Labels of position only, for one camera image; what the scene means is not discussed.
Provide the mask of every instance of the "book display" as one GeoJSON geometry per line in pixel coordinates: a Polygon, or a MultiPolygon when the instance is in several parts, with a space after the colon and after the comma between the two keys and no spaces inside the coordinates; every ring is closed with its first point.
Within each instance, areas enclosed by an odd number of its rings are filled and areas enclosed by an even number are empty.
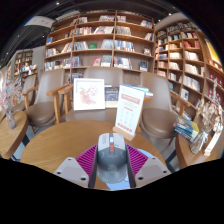
{"type": "Polygon", "coordinates": [[[117,66],[124,71],[124,83],[139,84],[143,70],[154,71],[154,48],[153,18],[119,10],[82,12],[52,24],[44,68],[64,68],[65,80],[71,80],[72,73],[90,66],[117,66]],[[147,68],[141,70],[140,62],[147,68]]]}
{"type": "Polygon", "coordinates": [[[32,56],[33,51],[23,51],[16,54],[14,80],[18,78],[23,67],[29,67],[30,65],[32,65],[32,56]]]}
{"type": "MultiPolygon", "coordinates": [[[[189,116],[187,119],[196,119],[202,99],[205,103],[212,100],[215,80],[215,103],[223,107],[224,73],[205,34],[190,20],[182,20],[158,30],[156,37],[155,74],[167,74],[167,79],[172,83],[170,90],[191,104],[185,108],[189,116]]],[[[180,107],[174,98],[172,104],[175,109],[180,107]]]]}

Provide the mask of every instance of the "armchair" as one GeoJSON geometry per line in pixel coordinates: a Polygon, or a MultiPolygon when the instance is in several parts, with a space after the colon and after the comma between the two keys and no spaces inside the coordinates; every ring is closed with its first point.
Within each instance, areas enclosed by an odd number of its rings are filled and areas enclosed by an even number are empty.
{"type": "MultiPolygon", "coordinates": [[[[113,87],[120,86],[123,83],[123,70],[113,67],[89,67],[85,70],[84,78],[104,79],[105,85],[113,87]]],[[[65,120],[100,120],[115,122],[117,109],[106,108],[105,110],[83,110],[74,111],[70,103],[70,92],[73,90],[73,85],[69,85],[58,91],[59,95],[64,95],[65,103],[65,120]]]]}
{"type": "MultiPolygon", "coordinates": [[[[23,87],[23,92],[25,93],[27,90],[33,88],[35,86],[36,83],[36,75],[32,75],[26,78],[26,81],[24,83],[24,87],[23,87]]],[[[30,92],[28,94],[28,104],[32,105],[33,101],[34,101],[34,93],[30,92]]],[[[20,103],[17,103],[15,106],[12,107],[12,112],[17,112],[17,111],[23,111],[25,110],[25,101],[22,100],[20,103]]]]}
{"type": "Polygon", "coordinates": [[[33,87],[24,95],[26,114],[31,127],[44,127],[54,122],[59,123],[62,97],[59,97],[58,90],[66,87],[64,83],[64,69],[57,69],[44,72],[41,75],[39,87],[33,87]],[[29,106],[28,94],[37,90],[37,96],[32,106],[29,106]]]}
{"type": "Polygon", "coordinates": [[[148,87],[153,93],[151,102],[144,102],[140,126],[149,136],[156,138],[171,138],[169,145],[177,133],[172,130],[177,115],[173,113],[171,96],[180,101],[180,115],[183,115],[185,106],[190,103],[179,95],[170,94],[166,78],[149,73],[140,74],[140,85],[148,87]]]}

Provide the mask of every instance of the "poster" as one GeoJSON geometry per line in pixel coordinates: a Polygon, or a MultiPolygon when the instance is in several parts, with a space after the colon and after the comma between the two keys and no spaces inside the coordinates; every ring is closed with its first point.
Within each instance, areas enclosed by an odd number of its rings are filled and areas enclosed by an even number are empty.
{"type": "Polygon", "coordinates": [[[219,60],[219,57],[218,57],[217,53],[215,52],[215,49],[212,47],[211,43],[207,39],[205,39],[205,41],[206,41],[206,44],[208,46],[209,52],[211,54],[212,60],[221,64],[221,62],[219,60]]]}
{"type": "Polygon", "coordinates": [[[142,110],[145,93],[120,85],[115,126],[134,136],[142,110]]]}
{"type": "Polygon", "coordinates": [[[74,79],[74,110],[105,109],[104,79],[74,79]]]}

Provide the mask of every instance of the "round wooden table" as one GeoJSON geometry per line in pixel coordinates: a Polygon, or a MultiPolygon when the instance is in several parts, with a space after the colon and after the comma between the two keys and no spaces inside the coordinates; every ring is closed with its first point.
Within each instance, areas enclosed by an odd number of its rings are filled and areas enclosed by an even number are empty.
{"type": "Polygon", "coordinates": [[[14,113],[16,127],[10,129],[6,118],[0,123],[0,155],[4,159],[10,159],[19,144],[26,137],[28,128],[27,115],[23,111],[14,113]]]}
{"type": "MultiPolygon", "coordinates": [[[[54,125],[36,135],[23,151],[20,162],[37,166],[53,173],[67,157],[77,157],[91,146],[98,144],[99,136],[112,133],[113,123],[93,120],[69,121],[54,125]]],[[[166,166],[159,151],[144,137],[136,134],[126,144],[148,151],[166,166]]],[[[95,189],[109,189],[98,177],[95,189]]]]}
{"type": "Polygon", "coordinates": [[[210,156],[204,155],[203,152],[210,141],[211,136],[208,135],[208,142],[203,145],[202,149],[197,154],[193,154],[190,150],[191,142],[188,141],[186,138],[184,138],[182,135],[178,134],[176,137],[175,144],[176,144],[176,154],[180,164],[180,168],[183,169],[190,165],[219,159],[220,155],[218,155],[218,151],[216,150],[218,144],[214,147],[210,156]]]}

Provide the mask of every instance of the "ceiling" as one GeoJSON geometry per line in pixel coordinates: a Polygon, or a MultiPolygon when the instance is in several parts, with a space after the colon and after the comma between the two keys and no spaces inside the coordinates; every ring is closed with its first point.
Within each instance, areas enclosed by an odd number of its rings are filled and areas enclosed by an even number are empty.
{"type": "MultiPolygon", "coordinates": [[[[218,30],[217,25],[212,24],[212,22],[215,19],[220,19],[220,22],[224,21],[222,15],[224,4],[219,3],[217,6],[216,1],[204,0],[202,4],[199,0],[58,0],[59,5],[56,5],[56,0],[4,1],[4,5],[0,8],[0,66],[7,65],[17,50],[45,45],[46,37],[50,32],[49,28],[24,26],[33,16],[55,19],[72,10],[83,12],[98,9],[120,9],[149,15],[157,23],[158,19],[167,17],[169,13],[179,12],[180,9],[184,14],[192,17],[196,24],[203,28],[202,30],[206,31],[207,36],[212,39],[212,35],[215,36],[216,34],[215,28],[218,30]]],[[[222,41],[213,38],[211,42],[216,50],[220,50],[221,53],[224,52],[221,51],[224,50],[224,46],[219,49],[222,41]]]]}

